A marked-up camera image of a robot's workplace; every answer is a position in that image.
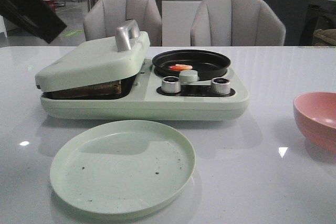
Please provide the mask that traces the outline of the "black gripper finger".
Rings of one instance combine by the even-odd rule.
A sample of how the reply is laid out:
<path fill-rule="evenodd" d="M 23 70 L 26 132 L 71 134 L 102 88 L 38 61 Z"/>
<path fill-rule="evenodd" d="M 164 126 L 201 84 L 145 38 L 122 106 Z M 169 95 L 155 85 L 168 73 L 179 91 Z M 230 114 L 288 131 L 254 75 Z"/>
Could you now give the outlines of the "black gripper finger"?
<path fill-rule="evenodd" d="M 1 16 L 47 43 L 67 27 L 44 0 L 1 0 Z"/>

